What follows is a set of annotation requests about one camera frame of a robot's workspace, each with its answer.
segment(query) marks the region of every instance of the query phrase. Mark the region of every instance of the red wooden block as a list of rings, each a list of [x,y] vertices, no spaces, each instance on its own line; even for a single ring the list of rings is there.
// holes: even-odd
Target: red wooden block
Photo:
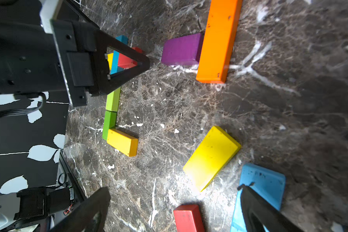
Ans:
[[[174,209],[177,232],[205,232],[198,205],[181,205]]]
[[[136,50],[139,53],[143,53],[142,49],[140,49],[140,48],[133,47],[132,49]],[[131,67],[135,67],[137,64],[138,63],[135,60],[120,53],[119,62],[117,64],[117,66],[122,67],[122,68],[131,68]]]

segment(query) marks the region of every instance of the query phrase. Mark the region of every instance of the light green wooden block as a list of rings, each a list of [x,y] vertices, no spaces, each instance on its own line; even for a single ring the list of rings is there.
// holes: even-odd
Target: light green wooden block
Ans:
[[[117,117],[117,112],[111,112],[106,110],[105,121],[103,123],[103,131],[102,131],[102,138],[104,140],[107,140],[108,130],[111,128],[115,128],[116,117]]]
[[[121,87],[107,95],[106,110],[117,112],[119,109]]]

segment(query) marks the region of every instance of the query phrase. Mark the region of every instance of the blue wooden block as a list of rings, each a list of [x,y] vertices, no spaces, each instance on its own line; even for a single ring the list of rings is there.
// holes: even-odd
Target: blue wooden block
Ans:
[[[126,36],[120,35],[116,37],[116,39],[124,44],[128,44],[128,37]],[[111,74],[115,74],[116,72],[121,72],[122,70],[124,70],[123,68],[117,66],[117,64],[119,63],[119,55],[120,53],[118,53],[117,51],[113,51]]]
[[[254,182],[254,185],[251,188],[275,209],[280,210],[286,177],[281,173],[247,163],[242,167],[240,185],[245,184],[248,186],[252,182]],[[231,232],[246,232],[245,221],[241,210],[241,193],[242,190],[237,192]]]

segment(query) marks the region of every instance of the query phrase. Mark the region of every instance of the black cable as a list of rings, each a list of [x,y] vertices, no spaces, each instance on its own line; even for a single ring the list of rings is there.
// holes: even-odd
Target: black cable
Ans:
[[[65,175],[65,180],[63,181],[63,183],[60,183],[60,177],[62,176],[62,175]],[[65,172],[62,172],[61,174],[59,174],[59,176],[58,176],[58,186],[56,185],[56,186],[45,186],[45,188],[49,188],[49,189],[56,189],[56,188],[59,188],[59,187],[61,187],[61,186],[63,186],[63,187],[66,187],[66,185],[67,185],[67,175],[66,175],[66,173]]]
[[[29,109],[6,109],[3,111],[0,111],[0,118],[6,117],[6,116],[18,116],[18,115],[27,115],[32,112],[35,112],[38,109],[41,109],[42,106],[46,102],[46,97],[44,93],[38,93],[38,95],[42,98],[41,104],[38,107],[29,108]]]

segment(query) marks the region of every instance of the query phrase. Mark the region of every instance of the dark marble table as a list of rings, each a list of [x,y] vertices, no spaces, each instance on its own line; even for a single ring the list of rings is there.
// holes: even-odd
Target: dark marble table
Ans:
[[[70,166],[87,196],[110,189],[105,230],[176,231],[172,210],[196,203],[207,231],[229,231],[246,162],[285,174],[282,212],[305,231],[348,228],[348,0],[244,0],[224,85],[160,63],[167,39],[204,31],[209,6],[81,1],[102,30],[151,59],[121,91],[117,125],[139,137],[137,156],[102,139],[106,96],[69,109]],[[199,193],[182,167],[213,125],[243,148]]]

